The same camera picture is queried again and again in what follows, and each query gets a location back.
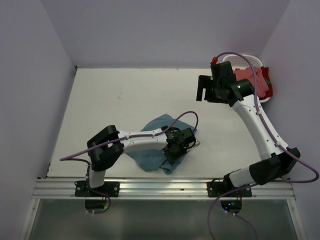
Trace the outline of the teal blue t shirt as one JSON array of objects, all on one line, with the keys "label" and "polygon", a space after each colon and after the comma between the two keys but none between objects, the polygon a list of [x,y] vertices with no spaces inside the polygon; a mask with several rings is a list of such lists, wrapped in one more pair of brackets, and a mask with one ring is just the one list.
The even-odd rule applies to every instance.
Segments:
[{"label": "teal blue t shirt", "polygon": [[[163,114],[145,125],[141,132],[148,132],[169,126],[175,119],[168,114]],[[126,153],[145,172],[163,170],[166,175],[171,175],[173,171],[182,163],[187,155],[181,156],[174,163],[170,163],[162,150],[146,149]]]}]

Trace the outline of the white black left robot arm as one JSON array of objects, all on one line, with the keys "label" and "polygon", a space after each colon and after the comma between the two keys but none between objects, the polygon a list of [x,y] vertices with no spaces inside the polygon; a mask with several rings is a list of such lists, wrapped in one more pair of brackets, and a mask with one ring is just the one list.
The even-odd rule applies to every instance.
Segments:
[{"label": "white black left robot arm", "polygon": [[122,154],[147,152],[148,162],[155,162],[160,155],[162,164],[174,165],[199,141],[190,127],[163,126],[151,131],[126,132],[109,125],[87,142],[90,169],[86,190],[99,196],[104,190],[106,170],[110,169]]}]

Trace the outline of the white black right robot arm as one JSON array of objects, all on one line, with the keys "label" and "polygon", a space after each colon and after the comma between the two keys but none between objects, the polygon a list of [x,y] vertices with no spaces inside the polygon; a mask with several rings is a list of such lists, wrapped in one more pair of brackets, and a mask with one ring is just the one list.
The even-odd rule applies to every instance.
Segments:
[{"label": "white black right robot arm", "polygon": [[287,175],[300,152],[290,148],[270,123],[248,79],[237,80],[230,62],[212,63],[211,76],[198,77],[197,101],[228,104],[242,119],[257,147],[260,161],[223,177],[223,192],[235,196],[242,186],[264,185]]}]

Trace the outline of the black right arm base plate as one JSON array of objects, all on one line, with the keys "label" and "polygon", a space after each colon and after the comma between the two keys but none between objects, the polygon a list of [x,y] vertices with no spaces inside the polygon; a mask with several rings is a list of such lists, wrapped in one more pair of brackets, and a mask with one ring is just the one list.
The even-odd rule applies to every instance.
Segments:
[{"label": "black right arm base plate", "polygon": [[[232,185],[227,185],[224,183],[224,181],[220,181],[218,178],[214,178],[211,181],[208,181],[206,183],[206,189],[207,189],[207,195],[209,198],[217,198],[221,196],[222,194],[225,194],[229,191],[232,191],[236,189]],[[252,197],[252,190],[251,188],[246,188],[242,190],[237,190],[235,192],[229,193],[226,195],[227,198],[232,198],[232,197],[245,197],[245,198],[250,198]]]}]

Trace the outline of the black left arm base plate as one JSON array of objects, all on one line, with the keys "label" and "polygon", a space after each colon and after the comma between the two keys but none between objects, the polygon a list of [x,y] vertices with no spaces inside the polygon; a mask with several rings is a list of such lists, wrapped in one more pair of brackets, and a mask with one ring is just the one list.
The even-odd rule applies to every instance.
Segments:
[{"label": "black left arm base plate", "polygon": [[85,180],[79,180],[74,183],[76,197],[102,197],[101,194],[116,198],[119,196],[120,183],[118,181],[105,181],[100,187],[93,188],[93,191],[87,186]]}]

